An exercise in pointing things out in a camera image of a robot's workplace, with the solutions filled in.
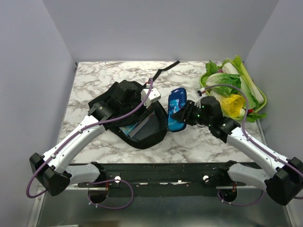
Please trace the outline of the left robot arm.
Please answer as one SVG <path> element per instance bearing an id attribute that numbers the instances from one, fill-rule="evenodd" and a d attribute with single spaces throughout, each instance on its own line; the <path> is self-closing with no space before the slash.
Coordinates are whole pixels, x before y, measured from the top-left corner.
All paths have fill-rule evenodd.
<path id="1" fill-rule="evenodd" d="M 86 164 L 83 168 L 74 170 L 73 174 L 67 172 L 67 168 L 91 141 L 106 131 L 105 124 L 120 122 L 144 107 L 152 92 L 152 84 L 152 80 L 144 84 L 139 95 L 140 103 L 132 111 L 121 112 L 117 117 L 117 113 L 108 104 L 95 103 L 68 137 L 43 155 L 34 153 L 29 159 L 33 175 L 27 184 L 26 196 L 34 198 L 29 192 L 34 179 L 37 179 L 45 188 L 45 192 L 52 196 L 60 194 L 71 184 L 90 182 L 95 187 L 101 186 L 105 181 L 105 175 L 95 165 Z"/>

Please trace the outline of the white book pink flowers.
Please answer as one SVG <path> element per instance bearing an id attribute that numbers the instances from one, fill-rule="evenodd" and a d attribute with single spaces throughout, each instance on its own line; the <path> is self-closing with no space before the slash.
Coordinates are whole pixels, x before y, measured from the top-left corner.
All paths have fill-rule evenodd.
<path id="1" fill-rule="evenodd" d="M 139 122 L 139 126 L 138 126 L 138 131 L 154 116 L 155 111 L 153 111 L 152 113 L 150 113 L 146 118 L 144 118 L 143 120 L 141 120 Z"/>

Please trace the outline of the teal fantasy book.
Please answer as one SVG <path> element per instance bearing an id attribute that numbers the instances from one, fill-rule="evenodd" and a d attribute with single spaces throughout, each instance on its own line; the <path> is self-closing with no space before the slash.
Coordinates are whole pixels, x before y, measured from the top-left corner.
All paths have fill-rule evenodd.
<path id="1" fill-rule="evenodd" d="M 138 132 L 139 123 L 135 123 L 128 126 L 122 126 L 119 129 L 128 137 L 133 137 Z"/>

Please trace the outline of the black backpack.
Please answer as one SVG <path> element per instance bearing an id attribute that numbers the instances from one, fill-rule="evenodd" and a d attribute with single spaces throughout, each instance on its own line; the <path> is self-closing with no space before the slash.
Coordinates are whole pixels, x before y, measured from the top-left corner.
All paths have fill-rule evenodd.
<path id="1" fill-rule="evenodd" d="M 88 113 L 128 145 L 147 149 L 161 142 L 167 133 L 167 113 L 160 92 L 136 81 L 115 82 L 105 93 L 89 102 Z"/>

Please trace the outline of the blue dinosaur pencil case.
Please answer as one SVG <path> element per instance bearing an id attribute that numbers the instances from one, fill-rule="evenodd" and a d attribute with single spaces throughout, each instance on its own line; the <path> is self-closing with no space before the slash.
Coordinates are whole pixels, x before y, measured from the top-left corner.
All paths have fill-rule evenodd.
<path id="1" fill-rule="evenodd" d="M 182 131 L 186 128 L 184 122 L 177 121 L 172 115 L 182 109 L 187 102 L 187 92 L 183 87 L 172 90 L 168 97 L 168 130 L 170 132 Z"/>

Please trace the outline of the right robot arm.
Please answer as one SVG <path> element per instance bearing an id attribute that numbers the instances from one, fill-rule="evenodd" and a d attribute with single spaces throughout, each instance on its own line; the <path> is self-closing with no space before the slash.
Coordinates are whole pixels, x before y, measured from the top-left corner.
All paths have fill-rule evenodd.
<path id="1" fill-rule="evenodd" d="M 203 97 L 199 104 L 178 99 L 169 101 L 169 122 L 207 126 L 213 136 L 234 146 L 259 166 L 258 169 L 229 162 L 218 173 L 223 185 L 241 182 L 259 188 L 280 205 L 287 205 L 303 189 L 303 163 L 289 159 L 255 140 L 235 120 L 225 117 L 219 102 L 212 96 Z"/>

